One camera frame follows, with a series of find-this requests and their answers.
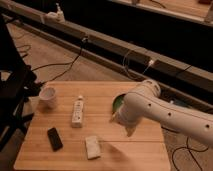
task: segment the wooden table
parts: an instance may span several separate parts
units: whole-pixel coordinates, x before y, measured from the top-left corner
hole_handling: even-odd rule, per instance
[[[143,119],[132,137],[110,123],[113,99],[135,82],[51,82],[58,106],[44,110],[40,103],[16,159],[16,170],[168,171],[170,164],[160,125]],[[83,128],[71,128],[73,103],[84,96]],[[47,130],[56,127],[64,144],[53,152]],[[87,160],[85,137],[97,135],[101,158]]]

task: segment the power cord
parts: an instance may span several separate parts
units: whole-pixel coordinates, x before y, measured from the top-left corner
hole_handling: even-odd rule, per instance
[[[164,8],[164,9],[166,9],[166,6],[165,5],[163,5],[162,3],[160,3],[160,2],[158,2],[158,1],[156,1],[156,0],[149,0],[150,2],[153,2],[153,3],[155,3],[155,4],[158,4],[158,5],[160,5],[162,8]]]
[[[16,48],[17,48],[18,52],[20,53],[21,57],[25,58],[28,56],[28,51],[31,49],[31,45],[22,45],[22,46],[18,46]]]
[[[61,74],[55,76],[54,78],[52,78],[52,79],[50,79],[50,80],[48,80],[48,81],[54,81],[54,80],[56,80],[57,78],[63,76],[63,75],[64,75],[65,73],[67,73],[68,71],[70,71],[70,70],[72,69],[74,63],[75,63],[75,62],[77,61],[77,59],[81,56],[82,50],[83,50],[83,46],[81,46],[78,55],[77,55],[77,56],[75,57],[75,59],[70,63],[70,66],[69,66],[64,72],[62,72]]]
[[[130,60],[129,60],[129,58],[127,58],[127,57],[128,57],[133,51],[138,50],[138,49],[140,49],[140,48],[128,50],[127,53],[124,55],[124,57],[123,57],[123,62],[122,62],[123,69],[124,69],[126,75],[127,75],[130,79],[132,79],[132,80],[139,80],[139,79],[142,79],[142,78],[143,78],[142,76],[140,76],[140,77],[133,77],[133,76],[129,73],[129,64],[130,64]],[[146,72],[151,66],[153,66],[154,64],[155,64],[155,60],[150,59],[148,65],[147,65],[147,67],[146,67],[146,68],[144,69],[144,71],[142,72],[142,75],[144,75],[145,72]]]
[[[68,67],[64,72],[60,73],[59,75],[53,77],[52,79],[50,79],[50,80],[48,80],[48,81],[54,81],[54,80],[56,80],[57,78],[63,76],[65,73],[67,73],[68,71],[70,71],[70,70],[72,69],[74,63],[77,61],[77,59],[78,59],[78,58],[81,56],[81,54],[82,54],[83,46],[84,46],[86,43],[88,43],[88,41],[89,41],[89,38],[88,38],[88,37],[84,37],[84,38],[82,39],[82,45],[81,45],[81,47],[80,47],[79,53],[78,53],[77,56],[74,58],[74,60],[72,60],[72,61],[70,61],[70,62],[66,62],[66,63],[52,63],[52,64],[43,65],[43,66],[40,66],[40,67],[37,67],[37,68],[32,69],[32,71],[37,71],[37,70],[39,70],[39,69],[46,68],[46,67],[50,67],[50,66],[60,66],[60,65],[63,66],[63,65],[68,65],[69,67]]]
[[[189,65],[189,66],[187,66],[185,69],[183,69],[183,70],[180,70],[179,72],[177,72],[175,75],[173,75],[173,78],[174,78],[174,80],[176,80],[177,79],[177,77],[180,75],[180,74],[182,74],[182,73],[184,73],[184,72],[186,72],[188,69],[190,69],[192,67],[192,65]],[[166,88],[166,89],[164,89],[164,90],[162,90],[162,93],[165,93],[165,92],[168,92],[169,90],[171,90],[171,86],[169,86],[168,88]]]
[[[172,130],[172,129],[169,129],[169,128],[166,128],[166,127],[164,127],[164,126],[161,126],[161,128],[162,128],[163,130],[168,131],[168,132],[175,133],[175,134],[179,134],[179,132],[177,132],[177,131],[175,131],[175,130]]]
[[[173,163],[173,165],[174,165],[174,167],[175,167],[175,169],[176,169],[177,171],[180,171],[180,169],[177,167],[177,165],[176,165],[176,163],[175,163],[175,154],[176,154],[179,150],[182,150],[182,149],[187,149],[187,150],[188,150],[190,156],[192,157],[192,159],[194,160],[194,162],[196,163],[196,165],[199,167],[199,169],[200,169],[201,171],[203,171],[201,165],[199,164],[199,162],[197,161],[197,159],[196,159],[195,156],[193,155],[192,151],[193,151],[193,152],[197,152],[197,153],[203,153],[203,152],[206,152],[206,151],[209,149],[209,147],[206,147],[205,149],[202,149],[202,150],[197,150],[197,149],[191,148],[191,147],[189,146],[189,137],[187,137],[187,139],[186,139],[186,146],[178,147],[178,148],[176,148],[176,149],[172,152],[172,163]]]

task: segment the outlet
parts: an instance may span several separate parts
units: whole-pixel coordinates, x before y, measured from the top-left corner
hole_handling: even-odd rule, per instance
[[[90,43],[90,36],[89,34],[85,34],[85,36],[81,40],[83,43]]]

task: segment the black cable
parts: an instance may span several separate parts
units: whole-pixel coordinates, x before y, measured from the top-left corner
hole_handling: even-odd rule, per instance
[[[41,68],[46,68],[46,67],[50,67],[50,66],[59,66],[59,65],[69,65],[68,69],[66,69],[64,72],[60,73],[59,75],[53,77],[52,79],[48,80],[48,81],[54,81],[55,79],[61,77],[62,75],[64,75],[65,73],[67,73],[69,70],[72,69],[72,66],[74,65],[74,63],[77,61],[77,59],[81,56],[81,53],[83,51],[83,45],[87,43],[87,42],[83,42],[83,44],[81,45],[80,47],[80,50],[79,50],[79,53],[77,54],[77,56],[75,57],[74,60],[72,60],[71,62],[66,62],[66,63],[53,63],[53,64],[47,64],[47,65],[43,65],[43,66],[40,66],[40,67],[37,67],[35,69],[33,69],[32,71],[36,71],[38,69],[41,69]]]
[[[206,152],[206,151],[209,149],[209,147],[206,147],[205,149],[202,149],[202,150],[197,150],[197,149],[191,148],[191,147],[189,146],[189,137],[187,137],[187,139],[186,139],[186,146],[178,147],[178,148],[176,148],[176,149],[172,152],[172,163],[173,163],[173,165],[174,165],[174,167],[175,167],[175,169],[176,169],[177,171],[180,171],[180,169],[178,169],[178,167],[177,167],[177,165],[176,165],[176,163],[175,163],[175,157],[174,157],[174,156],[175,156],[175,153],[176,153],[177,151],[181,150],[181,149],[186,149],[186,150],[188,150],[189,154],[191,155],[192,159],[195,161],[195,163],[197,164],[197,166],[199,167],[199,169],[200,169],[201,171],[203,171],[202,167],[200,166],[200,164],[198,163],[197,159],[195,158],[195,156],[192,154],[191,151],[198,152],[198,153],[202,153],[202,152]]]
[[[162,3],[160,3],[160,2],[158,2],[158,1],[156,1],[156,0],[149,0],[150,2],[153,2],[153,3],[155,3],[155,4],[158,4],[158,5],[160,5],[162,8],[164,8],[164,9],[166,9],[166,6],[165,5],[163,5]]]
[[[30,33],[23,33],[22,35],[20,35],[20,36],[18,36],[18,37],[15,37],[15,36],[11,36],[13,39],[15,39],[15,40],[18,40],[18,39],[21,39],[21,38],[23,38],[24,36],[26,36],[26,35],[28,35],[28,34],[30,34]]]
[[[175,130],[172,130],[172,129],[169,129],[169,128],[166,128],[166,127],[163,127],[161,126],[162,129],[168,131],[168,132],[172,132],[172,133],[175,133],[175,134],[179,134],[179,132],[175,131]]]
[[[179,72],[177,72],[177,73],[173,76],[174,80],[177,79],[178,75],[180,75],[180,74],[186,72],[186,71],[187,71],[189,68],[191,68],[191,67],[192,67],[192,65],[189,65],[189,66],[186,67],[185,69],[180,70]],[[166,89],[162,90],[162,93],[168,92],[171,88],[172,88],[172,87],[169,86],[169,88],[166,88]]]
[[[54,78],[52,78],[51,80],[48,80],[48,81],[54,81],[56,80],[57,78],[63,76],[65,73],[67,73],[68,71],[70,71],[72,69],[72,66],[74,65],[74,63],[77,61],[77,59],[81,56],[81,53],[82,53],[82,50],[83,50],[83,47],[80,48],[80,51],[78,53],[78,55],[75,57],[75,59],[72,61],[72,63],[70,64],[69,68],[66,69],[64,72],[62,72],[61,74],[55,76]]]
[[[17,49],[21,49],[21,48],[25,48],[27,47],[27,49],[25,50],[18,50],[19,52],[28,52],[31,49],[31,45],[21,45],[21,46],[16,46]]]

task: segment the floor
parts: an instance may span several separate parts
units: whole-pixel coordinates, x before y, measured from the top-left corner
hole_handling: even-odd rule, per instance
[[[17,47],[22,45],[30,45],[31,49],[28,51],[28,56],[24,58],[27,64],[32,65],[32,68],[36,68],[41,65],[50,63],[69,62],[75,58],[77,54],[64,49],[52,42],[49,42],[38,35],[34,35],[20,27],[9,24],[10,33],[15,41]],[[18,48],[19,51],[26,51],[28,47]],[[65,66],[53,66],[36,71],[38,81],[48,81],[56,75],[62,73],[66,69]],[[127,81],[126,76],[120,75],[102,65],[80,57],[74,64],[72,70],[58,78],[57,80],[84,80],[84,81]],[[26,105],[25,113],[34,110],[36,106],[37,98],[31,99],[31,105]],[[182,134],[168,132],[163,130],[165,143],[168,151],[168,155],[171,161],[171,170],[175,171],[172,164],[171,156],[172,152],[178,148],[185,146],[186,137]],[[11,141],[7,144],[4,150],[0,153],[0,171],[12,171],[13,163],[16,159],[16,155],[19,151],[21,142],[24,136],[17,131]],[[190,139],[190,147],[197,150],[205,149],[205,146]],[[192,152],[200,163],[201,167],[205,171],[213,170],[213,162],[211,156],[213,156],[213,150],[209,149],[206,152],[198,153]],[[175,163],[181,171],[198,171],[201,170],[193,161],[189,155],[187,149],[178,150],[175,154]]]

